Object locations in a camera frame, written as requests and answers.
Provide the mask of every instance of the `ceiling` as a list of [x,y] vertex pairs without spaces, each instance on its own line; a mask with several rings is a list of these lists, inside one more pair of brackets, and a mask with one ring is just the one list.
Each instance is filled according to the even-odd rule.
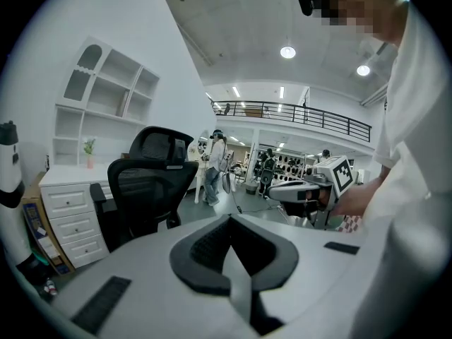
[[[205,86],[246,81],[292,82],[364,100],[384,85],[396,50],[303,16],[298,0],[167,0]],[[293,59],[282,47],[297,50]],[[367,63],[372,73],[360,77]]]
[[[240,98],[238,98],[232,86],[236,86]],[[284,86],[284,98],[280,99],[280,88]],[[206,87],[206,92],[214,101],[236,100],[238,102],[244,100],[261,100],[264,102],[287,103],[298,105],[300,98],[304,96],[307,87],[304,85],[278,82],[242,82],[235,85],[216,84]]]
[[[239,145],[238,142],[235,142],[230,138],[232,136],[240,142],[245,143],[246,146],[251,146],[251,140],[253,138],[252,129],[231,128],[227,126],[218,128],[221,129],[226,135],[228,144]],[[357,152],[349,147],[334,145],[317,139],[275,133],[272,131],[261,131],[259,134],[260,145],[269,145],[274,148],[278,148],[280,143],[284,143],[281,153],[286,154],[306,153],[308,155],[317,155],[323,150],[328,149],[333,155],[346,155],[349,159],[354,159],[364,155],[363,153]]]

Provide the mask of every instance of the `flower vase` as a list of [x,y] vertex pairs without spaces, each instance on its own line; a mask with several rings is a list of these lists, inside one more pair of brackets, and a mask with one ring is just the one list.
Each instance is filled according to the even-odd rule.
[[93,155],[88,155],[88,161],[86,162],[86,167],[91,170],[94,167],[94,157]]

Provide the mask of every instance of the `chair headrest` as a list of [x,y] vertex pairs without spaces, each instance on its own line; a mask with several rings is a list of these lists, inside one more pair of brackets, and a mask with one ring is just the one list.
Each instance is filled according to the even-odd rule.
[[133,141],[129,155],[132,159],[168,161],[182,165],[193,137],[171,129],[150,126],[144,128]]

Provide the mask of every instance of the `display rack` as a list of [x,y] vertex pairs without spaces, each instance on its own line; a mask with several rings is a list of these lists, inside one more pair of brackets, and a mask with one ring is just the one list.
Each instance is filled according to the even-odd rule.
[[159,77],[93,37],[70,66],[56,100],[50,164],[84,165],[88,138],[96,138],[95,162],[111,162],[148,124]]

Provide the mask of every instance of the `office chair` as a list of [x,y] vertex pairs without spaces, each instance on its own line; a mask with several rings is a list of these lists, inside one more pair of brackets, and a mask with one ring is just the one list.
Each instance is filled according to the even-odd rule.
[[193,138],[160,127],[146,127],[135,138],[130,158],[113,162],[108,178],[113,199],[99,184],[90,187],[105,243],[115,250],[134,237],[157,232],[159,222],[179,226],[177,207],[198,169],[185,162]]

